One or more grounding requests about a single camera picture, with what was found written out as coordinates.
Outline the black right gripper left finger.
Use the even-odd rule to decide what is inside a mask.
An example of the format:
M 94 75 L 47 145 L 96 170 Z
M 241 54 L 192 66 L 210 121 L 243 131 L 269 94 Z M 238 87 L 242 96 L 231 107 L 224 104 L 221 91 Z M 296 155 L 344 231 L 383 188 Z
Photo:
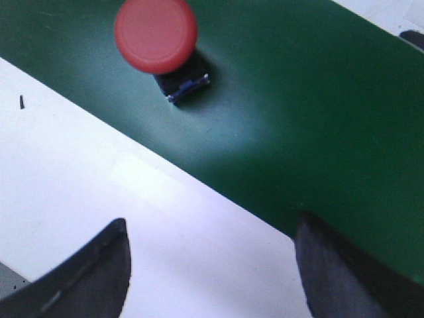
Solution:
M 2 317 L 119 317 L 131 279 L 124 218 L 111 221 L 61 265 L 1 300 Z

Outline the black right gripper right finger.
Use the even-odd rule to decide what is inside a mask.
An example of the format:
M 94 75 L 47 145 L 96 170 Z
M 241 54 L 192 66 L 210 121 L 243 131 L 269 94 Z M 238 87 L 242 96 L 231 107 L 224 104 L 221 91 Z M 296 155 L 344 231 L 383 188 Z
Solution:
M 423 286 L 365 253 L 312 212 L 299 216 L 294 244 L 313 317 L 423 316 Z

